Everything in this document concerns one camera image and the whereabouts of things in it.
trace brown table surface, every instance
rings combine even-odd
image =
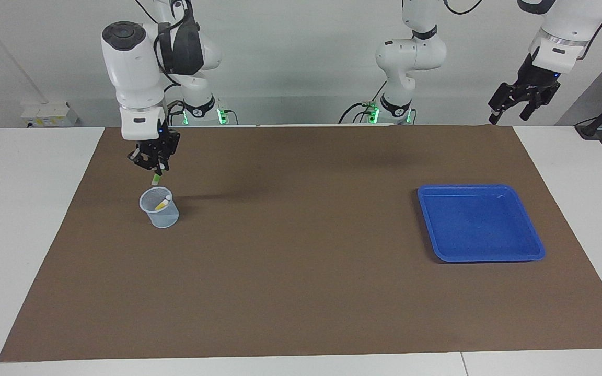
[[[160,230],[105,131],[0,361],[602,348],[602,283],[511,128],[181,132]],[[513,186],[547,256],[441,262],[433,183]]]

